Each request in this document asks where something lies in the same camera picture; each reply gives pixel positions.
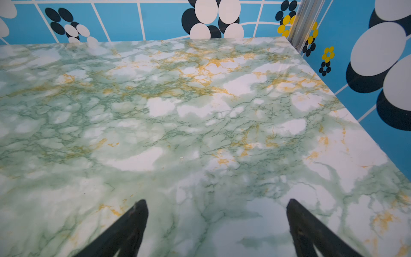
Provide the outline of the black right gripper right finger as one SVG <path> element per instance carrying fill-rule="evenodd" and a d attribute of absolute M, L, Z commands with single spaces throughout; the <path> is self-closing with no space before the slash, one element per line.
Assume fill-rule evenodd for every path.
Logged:
<path fill-rule="evenodd" d="M 359 257 L 360 254 L 341 240 L 300 202 L 291 199 L 286 208 L 296 255 L 316 257 Z"/>

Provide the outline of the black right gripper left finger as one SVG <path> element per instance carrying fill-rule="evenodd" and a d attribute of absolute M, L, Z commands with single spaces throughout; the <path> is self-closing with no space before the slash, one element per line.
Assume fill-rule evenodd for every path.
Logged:
<path fill-rule="evenodd" d="M 148 216 L 146 200 L 141 199 L 76 256 L 136 257 L 143 240 Z"/>

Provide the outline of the aluminium corner post right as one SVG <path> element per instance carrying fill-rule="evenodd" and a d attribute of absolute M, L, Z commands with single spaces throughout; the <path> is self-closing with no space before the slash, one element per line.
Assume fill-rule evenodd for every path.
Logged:
<path fill-rule="evenodd" d="M 324 3 L 325 0 L 303 0 L 300 2 L 290 35 L 287 38 L 298 53 L 302 53 L 305 41 L 309 37 Z"/>

